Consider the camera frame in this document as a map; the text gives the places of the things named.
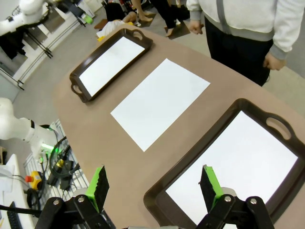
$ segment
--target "brown table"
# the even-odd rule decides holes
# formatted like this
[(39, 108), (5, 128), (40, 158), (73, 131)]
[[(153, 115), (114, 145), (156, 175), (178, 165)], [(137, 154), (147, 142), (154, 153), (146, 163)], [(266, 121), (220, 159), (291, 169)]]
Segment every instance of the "brown table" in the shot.
[[(145, 30), (143, 33), (154, 41), (151, 50), (93, 102), (83, 104), (71, 91), (69, 74), (73, 69), (56, 87), (54, 94), (60, 121), (86, 177), (90, 180), (96, 167), (102, 164), (106, 166), (110, 189), (105, 210), (117, 228), (158, 226), (144, 206), (145, 192), (190, 150), (238, 98), (246, 98), (263, 110), (280, 115), (291, 124), (298, 138), (305, 142), (304, 118), (265, 89), (199, 52), (154, 33)], [(110, 112), (165, 58), (211, 84), (143, 152)], [(305, 225), (304, 197), (305, 186), (277, 221), (277, 229), (299, 229)]]

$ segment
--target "jacket sleeve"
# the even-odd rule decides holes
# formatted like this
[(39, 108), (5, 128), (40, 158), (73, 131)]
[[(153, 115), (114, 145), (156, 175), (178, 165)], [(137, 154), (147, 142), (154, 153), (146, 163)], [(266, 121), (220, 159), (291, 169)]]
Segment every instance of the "jacket sleeve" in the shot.
[(186, 7), (190, 11), (190, 19), (194, 21), (201, 20), (202, 9), (199, 0), (186, 0)]
[(299, 36), (305, 0), (278, 0), (274, 19), (273, 46), (270, 53), (284, 60)]

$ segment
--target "white jacket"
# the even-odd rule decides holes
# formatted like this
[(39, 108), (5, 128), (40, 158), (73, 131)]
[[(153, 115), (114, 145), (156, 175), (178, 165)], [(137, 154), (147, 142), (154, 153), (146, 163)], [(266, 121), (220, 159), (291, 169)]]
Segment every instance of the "white jacket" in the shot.
[(257, 41), (273, 39), (270, 52), (285, 59), (299, 36), (305, 0), (187, 0), (191, 20), (201, 12), (221, 31)]

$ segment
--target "tray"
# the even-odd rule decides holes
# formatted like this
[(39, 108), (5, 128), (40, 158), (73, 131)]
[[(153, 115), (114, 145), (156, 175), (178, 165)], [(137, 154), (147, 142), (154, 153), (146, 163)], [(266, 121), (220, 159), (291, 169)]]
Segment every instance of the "tray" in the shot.
[[(144, 204), (160, 226), (177, 225), (188, 229), (197, 227), (165, 191), (207, 150), (240, 111), (255, 120), (298, 157), (286, 178), (266, 203), (273, 223), (279, 219), (297, 195), (305, 181), (305, 145), (282, 117), (267, 113), (246, 99), (238, 99), (190, 151), (145, 193)], [(291, 135), (288, 140), (285, 140), (276, 128), (266, 124), (269, 117), (281, 122), (288, 129)]]
[[(101, 88), (94, 94), (90, 94), (83, 82), (80, 80), (80, 76), (86, 69), (88, 69), (99, 57), (101, 57), (107, 50), (109, 50), (118, 40), (122, 37), (140, 45), (144, 50), (138, 54), (134, 59), (127, 63), (119, 72), (117, 72), (110, 80), (107, 81)], [(95, 99), (102, 91), (104, 91), (122, 72), (124, 72), (129, 66), (131, 66), (136, 60), (144, 55), (152, 46), (153, 41), (144, 36), (140, 30), (121, 29), (115, 33), (111, 38), (105, 41), (99, 48), (97, 48), (86, 60), (84, 60), (71, 74), (71, 89), (79, 96), (83, 103), (87, 103)]]

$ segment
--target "fist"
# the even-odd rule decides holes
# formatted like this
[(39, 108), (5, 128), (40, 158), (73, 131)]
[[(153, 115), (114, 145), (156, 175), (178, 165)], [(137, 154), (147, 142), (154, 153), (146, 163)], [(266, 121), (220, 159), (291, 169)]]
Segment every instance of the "fist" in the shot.
[(200, 21), (194, 20), (191, 20), (188, 26), (189, 30), (195, 34), (202, 34), (202, 27), (203, 25)]
[(281, 70), (286, 65), (286, 60), (279, 60), (275, 58), (270, 52), (265, 56), (264, 68), (269, 68), (271, 70)]

